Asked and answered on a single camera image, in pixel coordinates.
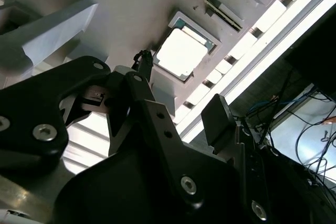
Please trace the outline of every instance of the white surface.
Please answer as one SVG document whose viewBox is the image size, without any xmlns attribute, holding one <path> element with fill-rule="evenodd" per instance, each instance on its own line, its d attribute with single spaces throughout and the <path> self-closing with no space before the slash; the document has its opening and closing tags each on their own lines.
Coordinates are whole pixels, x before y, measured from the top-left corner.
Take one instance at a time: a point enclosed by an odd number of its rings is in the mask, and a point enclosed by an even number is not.
<svg viewBox="0 0 336 224">
<path fill-rule="evenodd" d="M 0 209 L 0 224 L 42 224 L 20 216 L 11 215 L 6 209 Z"/>
<path fill-rule="evenodd" d="M 159 65 L 171 73 L 189 76 L 208 53 L 208 49 L 185 32 L 174 29 L 156 57 Z"/>
<path fill-rule="evenodd" d="M 318 98 L 325 98 L 321 95 L 317 95 Z M 304 106 L 302 106 L 295 114 L 307 122 L 314 124 L 322 121 L 327 117 L 330 111 L 335 107 L 333 102 L 322 102 L 315 99 L 311 99 Z M 284 155 L 297 161 L 295 154 L 295 143 L 302 130 L 306 129 L 308 125 L 295 117 L 290 115 L 284 122 L 272 130 L 272 138 L 275 147 Z M 317 125 L 313 126 L 302 135 L 298 144 L 298 154 L 301 161 L 304 164 L 310 164 L 316 161 L 320 156 L 326 142 L 322 142 L 321 139 L 324 138 L 325 131 L 328 131 L 328 135 L 336 131 L 335 124 L 329 125 Z M 336 148 L 330 145 L 328 152 L 324 156 L 327 160 L 327 168 L 336 165 Z M 321 162 L 319 171 L 325 170 L 325 162 Z M 332 169 L 326 172 L 326 176 L 336 179 L 336 170 Z"/>
<path fill-rule="evenodd" d="M 180 106 L 175 112 L 175 118 L 173 119 L 174 123 L 180 123 L 191 111 L 191 109 L 187 108 L 186 106 Z"/>
<path fill-rule="evenodd" d="M 228 55 L 239 60 L 249 49 L 257 42 L 257 38 L 251 33 L 244 35 L 241 40 L 235 45 L 235 47 L 228 53 Z"/>
<path fill-rule="evenodd" d="M 70 141 L 93 150 L 105 157 L 108 156 L 110 144 L 107 141 L 77 128 L 76 125 L 68 128 L 68 134 Z"/>
<path fill-rule="evenodd" d="M 222 60 L 215 69 L 221 72 L 222 74 L 226 74 L 229 72 L 231 68 L 232 65 L 229 62 L 227 62 L 226 60 Z"/>
<path fill-rule="evenodd" d="M 280 16 L 285 11 L 286 7 L 280 1 L 276 0 L 256 22 L 255 26 L 264 33 L 277 21 L 278 18 L 280 18 Z"/>
<path fill-rule="evenodd" d="M 109 128 L 107 126 L 107 120 L 105 116 L 92 113 L 88 118 L 78 122 L 78 124 L 83 125 L 96 132 L 99 132 L 106 137 L 110 137 Z"/>
<path fill-rule="evenodd" d="M 222 74 L 220 72 L 218 72 L 216 69 L 214 71 L 212 71 L 208 77 L 206 78 L 208 81 L 212 82 L 213 84 L 216 84 L 217 82 L 220 81 L 220 79 L 222 78 Z"/>
<path fill-rule="evenodd" d="M 64 165 L 66 169 L 71 171 L 73 174 L 79 174 L 80 172 L 85 170 L 84 167 L 68 162 L 67 160 L 64 160 Z"/>
<path fill-rule="evenodd" d="M 103 161 L 103 158 L 85 152 L 77 147 L 72 146 L 71 144 L 67 146 L 63 156 L 88 167 L 95 165 L 100 161 Z M 67 162 L 64 162 L 64 164 L 68 170 L 71 169 L 71 167 L 67 166 L 68 165 Z"/>
<path fill-rule="evenodd" d="M 232 69 L 215 85 L 204 99 L 195 106 L 191 112 L 176 126 L 179 133 L 182 133 L 193 120 L 200 115 L 201 111 L 209 103 L 212 97 L 221 93 L 253 59 L 274 39 L 276 36 L 309 4 L 311 0 L 296 0 L 285 13 L 273 24 L 273 26 L 254 44 L 252 49 L 246 53 L 241 60 L 237 61 Z M 231 104 L 252 82 L 254 82 L 281 54 L 287 50 L 305 31 L 319 19 L 336 0 L 323 0 L 301 23 L 295 27 L 273 50 L 258 64 L 252 71 L 245 75 L 227 95 L 226 101 Z M 199 122 L 184 139 L 189 135 L 194 136 L 203 130 L 202 122 Z"/>
<path fill-rule="evenodd" d="M 188 97 L 187 102 L 196 105 L 205 95 L 210 91 L 210 88 L 201 84 L 195 89 L 195 91 Z"/>
</svg>

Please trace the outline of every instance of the blue cable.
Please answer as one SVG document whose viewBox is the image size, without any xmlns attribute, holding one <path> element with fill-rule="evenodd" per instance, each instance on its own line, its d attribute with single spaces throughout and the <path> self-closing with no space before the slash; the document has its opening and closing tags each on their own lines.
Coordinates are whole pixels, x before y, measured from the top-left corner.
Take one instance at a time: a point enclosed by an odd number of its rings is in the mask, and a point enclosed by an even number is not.
<svg viewBox="0 0 336 224">
<path fill-rule="evenodd" d="M 302 97 L 300 97 L 299 99 L 296 99 L 296 100 L 291 100 L 291 101 L 284 101 L 284 102 L 280 102 L 280 104 L 288 104 L 288 103 L 291 103 L 291 102 L 299 102 L 301 100 L 303 100 L 305 97 L 306 97 L 307 94 L 304 94 Z M 268 103 L 271 103 L 272 101 L 261 101 L 261 102 L 257 102 L 256 104 L 254 104 L 248 111 L 247 113 L 253 111 L 255 108 L 258 108 L 262 105 L 266 105 Z"/>
</svg>

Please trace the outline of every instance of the screw hole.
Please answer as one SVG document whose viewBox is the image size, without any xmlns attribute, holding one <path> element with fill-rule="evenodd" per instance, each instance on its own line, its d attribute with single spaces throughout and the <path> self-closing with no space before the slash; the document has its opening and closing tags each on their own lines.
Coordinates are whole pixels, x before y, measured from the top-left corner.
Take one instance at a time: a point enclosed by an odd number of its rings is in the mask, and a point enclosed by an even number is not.
<svg viewBox="0 0 336 224">
<path fill-rule="evenodd" d="M 156 115 L 158 116 L 158 118 L 164 119 L 164 115 L 162 113 L 158 112 Z"/>
<path fill-rule="evenodd" d="M 191 182 L 189 182 L 189 181 L 186 181 L 186 182 L 185 182 L 185 185 L 186 185 L 189 189 L 193 188 L 193 185 L 192 185 Z"/>
<path fill-rule="evenodd" d="M 173 134 L 170 132 L 170 131 L 165 131 L 164 132 L 164 135 L 168 138 L 172 138 L 173 137 Z"/>
</svg>

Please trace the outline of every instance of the black metal bracket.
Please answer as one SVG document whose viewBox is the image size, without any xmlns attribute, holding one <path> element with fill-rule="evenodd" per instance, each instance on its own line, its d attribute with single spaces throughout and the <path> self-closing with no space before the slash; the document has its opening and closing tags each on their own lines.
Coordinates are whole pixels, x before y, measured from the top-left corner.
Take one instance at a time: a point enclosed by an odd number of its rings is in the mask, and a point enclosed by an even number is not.
<svg viewBox="0 0 336 224">
<path fill-rule="evenodd" d="M 56 165 L 68 144 L 65 121 L 76 96 L 109 73 L 105 63 L 87 56 L 1 90 L 0 116 L 9 125 L 0 131 L 0 168 L 41 172 Z M 52 141 L 37 139 L 34 130 L 42 135 L 54 131 Z"/>
<path fill-rule="evenodd" d="M 271 223 L 263 159 L 255 150 L 246 122 L 237 125 L 224 97 L 219 94 L 202 111 L 202 120 L 208 144 L 215 148 L 214 153 L 239 172 L 240 197 L 246 212 L 255 223 Z M 255 206 L 261 206 L 261 217 L 254 212 L 257 211 Z"/>
</svg>

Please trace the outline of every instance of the bolt head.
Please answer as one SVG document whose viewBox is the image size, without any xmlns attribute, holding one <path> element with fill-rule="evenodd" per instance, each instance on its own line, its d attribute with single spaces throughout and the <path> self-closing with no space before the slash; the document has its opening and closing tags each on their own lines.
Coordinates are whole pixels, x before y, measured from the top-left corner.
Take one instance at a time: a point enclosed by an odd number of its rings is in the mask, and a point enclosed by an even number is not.
<svg viewBox="0 0 336 224">
<path fill-rule="evenodd" d="M 8 129 L 10 124 L 10 121 L 6 117 L 0 116 L 0 131 Z"/>
<path fill-rule="evenodd" d="M 181 186 L 190 195 L 194 195 L 197 192 L 195 182 L 188 176 L 184 176 L 181 178 Z"/>
<path fill-rule="evenodd" d="M 265 212 L 264 208 L 259 203 L 252 200 L 252 205 L 251 206 L 252 206 L 253 212 L 256 214 L 256 216 L 258 216 L 258 218 L 260 220 L 262 220 L 262 221 L 267 220 L 266 212 Z"/>
<path fill-rule="evenodd" d="M 104 68 L 103 65 L 102 65 L 102 64 L 99 64 L 99 63 L 95 63 L 95 64 L 93 64 L 93 66 L 94 66 L 95 68 L 98 68 L 98 69 L 103 69 L 103 68 Z"/>
<path fill-rule="evenodd" d="M 55 139 L 57 131 L 50 124 L 40 124 L 33 129 L 33 136 L 37 140 L 48 142 Z"/>
</svg>

